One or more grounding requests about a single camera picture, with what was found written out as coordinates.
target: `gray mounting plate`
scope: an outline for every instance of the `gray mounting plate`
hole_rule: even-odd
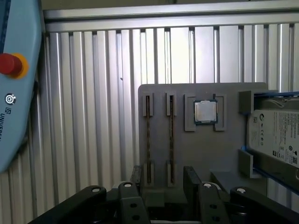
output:
[[[175,187],[183,185],[183,166],[193,166],[202,181],[211,171],[238,172],[238,149],[246,143],[246,117],[239,113],[239,92],[266,91],[265,83],[147,84],[139,88],[140,164],[147,162],[146,96],[150,97],[150,155],[155,188],[167,188],[170,159],[169,96],[174,96]],[[193,100],[218,99],[218,124],[195,125]],[[250,187],[265,193],[266,180],[249,180]]]

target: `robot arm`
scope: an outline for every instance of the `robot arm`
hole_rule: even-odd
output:
[[[87,187],[30,224],[254,224],[263,219],[299,223],[298,213],[249,188],[237,187],[228,194],[213,183],[202,182],[192,167],[184,167],[186,204],[146,208],[140,196],[140,171],[136,166],[130,182],[109,192],[104,187]]]

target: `gray bracket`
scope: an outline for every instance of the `gray bracket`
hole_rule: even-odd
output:
[[[170,116],[170,96],[173,96],[174,116],[178,115],[177,94],[174,91],[166,93],[166,115]]]
[[[248,90],[239,92],[239,113],[251,114],[254,111],[254,95],[257,93],[278,92],[277,90]]]
[[[214,124],[214,131],[223,132],[227,128],[227,97],[225,94],[213,94],[217,100],[218,122]]]
[[[195,132],[196,125],[194,123],[194,100],[195,94],[185,94],[184,95],[185,104],[185,131]]]
[[[174,181],[171,183],[171,164],[170,160],[167,161],[167,186],[168,187],[175,187],[177,180],[177,164],[174,163],[174,168],[173,168],[173,173],[174,173]]]
[[[152,92],[143,92],[142,93],[142,114],[145,117],[146,116],[146,97],[149,97],[149,115],[154,115],[154,94]]]
[[[145,187],[153,187],[155,185],[155,165],[154,163],[151,161],[150,162],[150,183],[148,183],[147,179],[148,179],[148,164],[145,163],[143,165],[143,181],[144,181],[144,186]]]
[[[262,178],[262,175],[260,175],[253,169],[253,155],[251,155],[250,153],[244,150],[239,149],[238,162],[239,162],[239,171],[242,174],[252,179]]]

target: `round bolt head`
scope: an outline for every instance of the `round bolt head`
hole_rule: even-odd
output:
[[[209,183],[205,183],[204,184],[204,187],[206,187],[206,188],[210,188],[212,185],[211,184],[209,184]]]
[[[237,191],[242,193],[242,194],[244,194],[246,192],[243,188],[238,188]]]
[[[129,188],[129,187],[132,186],[132,184],[131,184],[131,183],[125,183],[124,186],[125,186],[126,188]]]

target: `logo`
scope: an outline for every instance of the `logo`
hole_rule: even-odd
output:
[[[12,93],[9,93],[5,96],[5,102],[8,104],[8,105],[14,105],[15,102],[16,102],[16,97],[14,94]]]
[[[9,107],[5,108],[5,113],[6,114],[11,114],[11,109]]]
[[[260,114],[260,120],[263,121],[263,119],[264,119],[264,115],[261,113]]]

